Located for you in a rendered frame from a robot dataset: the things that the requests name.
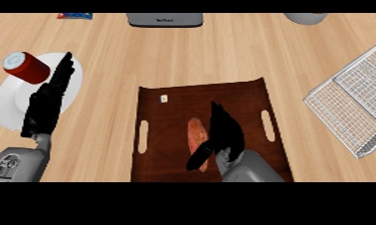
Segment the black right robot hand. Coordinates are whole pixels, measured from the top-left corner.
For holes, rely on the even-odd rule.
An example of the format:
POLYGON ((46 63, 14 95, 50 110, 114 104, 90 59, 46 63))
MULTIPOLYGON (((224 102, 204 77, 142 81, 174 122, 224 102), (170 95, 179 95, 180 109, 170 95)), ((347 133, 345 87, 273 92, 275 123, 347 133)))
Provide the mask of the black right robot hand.
POLYGON ((245 150, 244 132, 239 123, 224 110, 221 104, 211 103, 210 127, 205 129, 208 140, 191 153, 186 169, 205 172, 208 158, 221 150, 230 149, 229 160, 235 161, 245 150))

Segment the dark brown wooden tray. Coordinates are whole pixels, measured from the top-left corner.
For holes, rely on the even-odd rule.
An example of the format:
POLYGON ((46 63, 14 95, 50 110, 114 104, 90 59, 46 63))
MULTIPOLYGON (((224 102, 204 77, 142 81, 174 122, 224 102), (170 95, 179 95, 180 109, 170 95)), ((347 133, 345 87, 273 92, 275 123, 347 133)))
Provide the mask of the dark brown wooden tray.
POLYGON ((149 124, 148 149, 133 154, 134 182, 219 182, 216 161, 205 172, 188 171, 189 120, 210 126, 211 103, 221 104, 241 125, 245 147, 254 150, 285 181, 294 180, 282 138, 266 136, 263 113, 272 113, 264 79, 201 86, 139 89, 137 122, 149 124), (168 102, 161 102, 168 95, 168 102))

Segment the white round plate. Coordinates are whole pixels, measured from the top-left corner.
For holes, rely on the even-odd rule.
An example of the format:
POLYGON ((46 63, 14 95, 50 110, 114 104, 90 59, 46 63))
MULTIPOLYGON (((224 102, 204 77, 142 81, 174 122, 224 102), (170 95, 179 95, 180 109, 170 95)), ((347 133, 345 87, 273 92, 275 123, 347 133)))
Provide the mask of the white round plate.
MULTIPOLYGON (((80 93, 83 85, 83 66, 73 58, 76 72, 64 94, 61 112, 67 110, 80 93)), ((30 96, 42 85, 31 85, 24 80, 9 75, 0 84, 0 125, 11 130, 21 130, 25 112, 30 105, 30 96)))

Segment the grey flat appliance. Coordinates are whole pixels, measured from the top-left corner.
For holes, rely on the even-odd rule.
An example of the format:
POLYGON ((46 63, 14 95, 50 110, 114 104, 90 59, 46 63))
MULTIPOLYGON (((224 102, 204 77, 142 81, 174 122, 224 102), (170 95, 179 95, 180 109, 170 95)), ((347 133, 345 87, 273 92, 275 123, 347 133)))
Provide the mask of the grey flat appliance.
POLYGON ((202 25, 201 13, 129 13, 133 27, 191 28, 202 25))

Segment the grey round pot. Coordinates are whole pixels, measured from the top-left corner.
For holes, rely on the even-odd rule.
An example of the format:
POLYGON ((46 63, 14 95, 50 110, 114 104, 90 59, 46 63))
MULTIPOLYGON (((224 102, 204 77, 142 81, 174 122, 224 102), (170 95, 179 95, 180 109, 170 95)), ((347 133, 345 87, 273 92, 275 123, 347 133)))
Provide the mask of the grey round pot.
POLYGON ((300 25, 316 25, 326 16, 326 13, 285 13, 285 17, 300 25))

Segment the red can with white lid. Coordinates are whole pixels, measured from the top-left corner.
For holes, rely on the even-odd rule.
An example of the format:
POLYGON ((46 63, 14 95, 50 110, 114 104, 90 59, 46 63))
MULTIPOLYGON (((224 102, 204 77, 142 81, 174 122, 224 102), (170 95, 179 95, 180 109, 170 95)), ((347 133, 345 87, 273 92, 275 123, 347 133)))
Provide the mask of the red can with white lid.
POLYGON ((50 67, 28 52, 14 52, 6 56, 3 70, 33 85, 42 84, 50 76, 50 67))

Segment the blue and red packet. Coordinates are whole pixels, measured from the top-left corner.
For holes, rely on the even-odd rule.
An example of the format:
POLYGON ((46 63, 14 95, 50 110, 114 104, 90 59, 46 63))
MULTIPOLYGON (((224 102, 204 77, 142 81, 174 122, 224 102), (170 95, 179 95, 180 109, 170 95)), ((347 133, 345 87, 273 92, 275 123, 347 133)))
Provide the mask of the blue and red packet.
POLYGON ((93 20, 93 14, 92 13, 59 13, 58 19, 93 20))

